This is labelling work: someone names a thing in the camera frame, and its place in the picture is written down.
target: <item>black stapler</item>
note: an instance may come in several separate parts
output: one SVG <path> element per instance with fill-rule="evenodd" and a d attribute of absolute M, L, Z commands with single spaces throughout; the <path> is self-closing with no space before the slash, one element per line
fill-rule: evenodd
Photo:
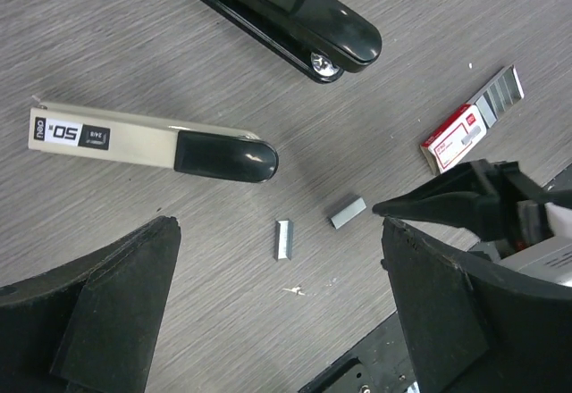
<path fill-rule="evenodd" d="M 201 0 L 319 83 L 362 71 L 382 50 L 370 22 L 338 0 Z"/>

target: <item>red and white box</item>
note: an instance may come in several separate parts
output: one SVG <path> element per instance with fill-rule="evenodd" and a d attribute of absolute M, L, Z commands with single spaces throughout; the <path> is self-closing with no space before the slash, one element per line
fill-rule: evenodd
<path fill-rule="evenodd" d="M 421 145 L 433 174 L 457 165 L 486 134 L 476 105 L 462 105 Z"/>

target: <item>stapler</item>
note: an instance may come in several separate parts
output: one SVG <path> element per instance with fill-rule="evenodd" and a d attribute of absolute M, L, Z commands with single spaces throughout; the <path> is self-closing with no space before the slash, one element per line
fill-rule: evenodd
<path fill-rule="evenodd" d="M 28 148 L 249 183 L 278 168 L 273 147 L 250 131 L 44 101 L 31 109 Z"/>
<path fill-rule="evenodd" d="M 362 71 L 382 50 L 370 22 L 338 0 L 201 0 L 318 83 Z"/>

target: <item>black and white label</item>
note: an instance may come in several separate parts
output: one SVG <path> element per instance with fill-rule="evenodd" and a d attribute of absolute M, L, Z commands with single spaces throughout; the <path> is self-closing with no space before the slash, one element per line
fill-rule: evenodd
<path fill-rule="evenodd" d="M 111 130 L 58 119 L 39 118 L 34 121 L 34 139 L 58 145 L 108 150 Z"/>

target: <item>wood grain surface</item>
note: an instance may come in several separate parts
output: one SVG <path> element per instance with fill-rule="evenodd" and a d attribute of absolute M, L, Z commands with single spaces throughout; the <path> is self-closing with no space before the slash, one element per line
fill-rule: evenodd
<path fill-rule="evenodd" d="M 572 0 L 341 1 L 383 51 L 320 86 L 198 0 L 0 0 L 0 285 L 174 215 L 183 241 L 147 391 L 295 392 L 393 310 L 382 220 L 336 231 L 334 205 L 431 179 L 419 143 L 511 63 L 526 98 L 470 158 L 519 160 L 540 183 L 572 161 Z M 253 186 L 32 152 L 31 96 L 252 130 L 280 168 Z M 294 256 L 277 263 L 286 217 Z M 304 296 L 283 290 L 296 286 Z"/>

